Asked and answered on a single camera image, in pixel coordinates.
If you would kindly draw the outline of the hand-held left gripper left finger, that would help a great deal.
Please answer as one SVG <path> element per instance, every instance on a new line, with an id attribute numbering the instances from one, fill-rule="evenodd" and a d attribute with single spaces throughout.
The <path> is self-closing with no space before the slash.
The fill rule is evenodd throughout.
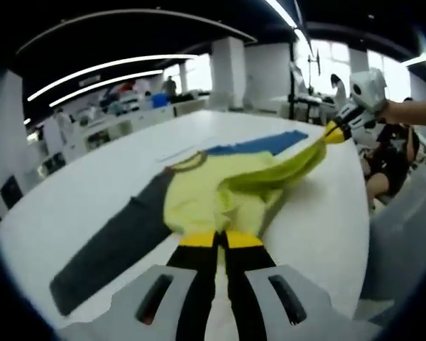
<path id="1" fill-rule="evenodd" d="M 185 235 L 165 266 L 152 266 L 116 292 L 88 323 L 59 331 L 60 340 L 203 340 L 217 270 L 217 235 Z"/>

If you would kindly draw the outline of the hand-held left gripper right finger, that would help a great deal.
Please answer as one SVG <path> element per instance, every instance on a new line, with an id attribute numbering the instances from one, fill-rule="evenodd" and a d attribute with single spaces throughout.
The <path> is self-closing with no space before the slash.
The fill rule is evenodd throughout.
<path id="1" fill-rule="evenodd" d="M 288 265 L 277 265 L 262 241 L 226 231 L 228 297 L 240 340 L 373 340 L 377 325 L 351 320 L 328 292 Z"/>

